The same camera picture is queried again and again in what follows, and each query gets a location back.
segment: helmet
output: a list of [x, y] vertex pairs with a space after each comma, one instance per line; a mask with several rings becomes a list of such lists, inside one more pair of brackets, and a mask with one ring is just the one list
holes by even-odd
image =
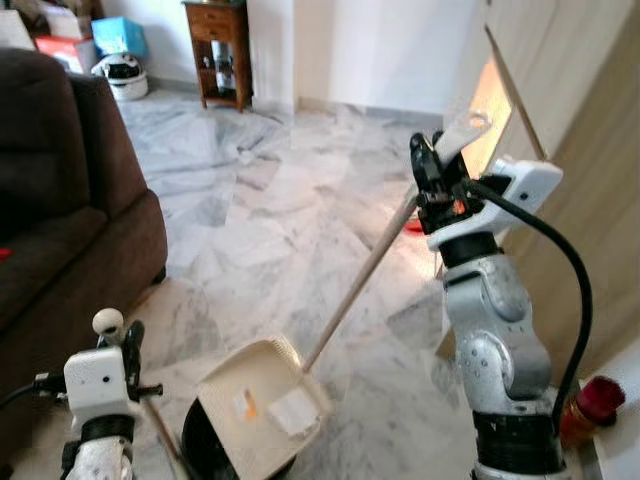
[[91, 73], [107, 77], [113, 98], [118, 101], [144, 97], [149, 90], [147, 74], [129, 53], [104, 57], [91, 69]]

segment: dustpan handle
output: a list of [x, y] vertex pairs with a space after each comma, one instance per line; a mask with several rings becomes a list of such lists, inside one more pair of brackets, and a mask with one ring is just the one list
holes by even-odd
[[365, 284], [367, 283], [367, 280], [369, 280], [369, 277], [371, 276], [373, 271], [376, 269], [376, 267], [378, 266], [378, 264], [380, 263], [384, 255], [387, 253], [387, 250], [389, 250], [389, 247], [391, 247], [391, 244], [393, 243], [393, 241], [400, 234], [400, 232], [402, 231], [402, 228], [405, 226], [409, 218], [411, 218], [411, 215], [413, 214], [417, 206], [416, 194], [417, 194], [417, 190], [415, 186], [411, 186], [411, 188], [407, 191], [407, 194], [405, 195], [403, 204], [396, 211], [396, 213], [393, 214], [393, 217], [387, 224], [387, 228], [385, 228], [382, 234], [382, 237], [380, 238], [380, 240], [378, 240], [378, 243], [376, 243], [376, 245], [373, 247], [373, 250], [369, 254], [367, 261], [364, 263], [364, 265], [360, 269], [360, 272], [358, 272], [358, 276], [353, 281], [353, 284], [351, 285], [349, 292], [342, 299], [342, 302], [340, 302], [340, 306], [338, 307], [336, 312], [333, 314], [331, 321], [324, 329], [324, 332], [322, 332], [322, 337], [320, 338], [320, 341], [316, 344], [315, 348], [313, 349], [313, 352], [307, 358], [307, 361], [302, 367], [302, 371], [304, 373], [308, 373], [309, 370], [311, 370], [311, 368], [313, 367], [313, 364], [316, 362], [316, 360], [320, 356], [320, 353], [322, 352], [324, 347], [327, 345], [327, 342], [333, 335], [333, 332], [335, 332], [336, 328], [338, 328], [338, 325], [340, 325], [340, 322], [342, 321], [344, 316], [347, 314], [347, 312], [351, 308], [351, 305], [353, 304], [355, 299], [358, 298], [358, 295], [360, 294], [362, 287], [365, 286]]

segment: white dustpan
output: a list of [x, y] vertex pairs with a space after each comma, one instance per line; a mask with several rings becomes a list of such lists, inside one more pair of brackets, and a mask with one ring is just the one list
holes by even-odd
[[[474, 123], [479, 117], [482, 125]], [[438, 154], [448, 161], [449, 150], [459, 151], [488, 126], [486, 116], [461, 117], [438, 141]], [[198, 400], [241, 480], [268, 479], [320, 432], [331, 402], [309, 371], [416, 209], [416, 195], [412, 186], [304, 365], [284, 337], [275, 337], [236, 351], [200, 382]]]

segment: brown sofa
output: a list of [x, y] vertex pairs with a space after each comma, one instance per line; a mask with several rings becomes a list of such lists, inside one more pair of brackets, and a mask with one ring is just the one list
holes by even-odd
[[[0, 49], [0, 397], [95, 345], [94, 313], [164, 278], [167, 239], [104, 78]], [[0, 465], [43, 399], [0, 411]]]

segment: red box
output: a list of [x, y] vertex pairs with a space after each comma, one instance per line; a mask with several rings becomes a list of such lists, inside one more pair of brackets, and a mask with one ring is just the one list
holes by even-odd
[[36, 45], [38, 50], [55, 58], [71, 72], [91, 73], [91, 67], [98, 63], [92, 39], [42, 36], [36, 37]]

